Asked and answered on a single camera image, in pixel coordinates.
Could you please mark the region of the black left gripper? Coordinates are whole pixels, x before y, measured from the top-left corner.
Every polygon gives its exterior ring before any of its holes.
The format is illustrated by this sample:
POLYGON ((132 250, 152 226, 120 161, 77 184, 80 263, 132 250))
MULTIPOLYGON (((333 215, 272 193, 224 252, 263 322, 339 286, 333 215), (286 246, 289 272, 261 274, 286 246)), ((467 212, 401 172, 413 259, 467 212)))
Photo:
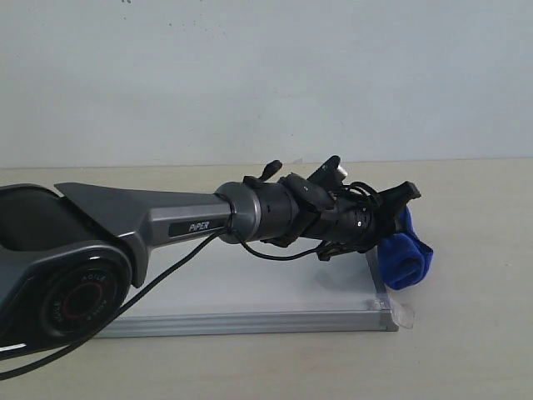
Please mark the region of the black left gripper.
POLYGON ((379 192, 379 207, 338 198, 300 235, 319 240, 318 254, 366 253, 391 233, 406 229, 407 204, 421 197, 413 182, 379 192))

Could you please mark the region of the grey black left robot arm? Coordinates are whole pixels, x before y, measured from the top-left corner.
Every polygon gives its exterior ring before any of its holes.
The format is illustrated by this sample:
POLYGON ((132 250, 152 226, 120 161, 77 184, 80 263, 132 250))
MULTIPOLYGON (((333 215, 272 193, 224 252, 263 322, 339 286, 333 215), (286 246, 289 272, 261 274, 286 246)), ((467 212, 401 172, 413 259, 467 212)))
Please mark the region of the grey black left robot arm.
POLYGON ((420 196, 412 182, 377 192, 362 182, 296 174, 245 177, 214 193, 59 183, 1 190, 1 356, 59 348, 110 322, 145 282, 153 249, 212 236, 285 248, 318 241, 318 257, 363 253, 392 235, 420 196))

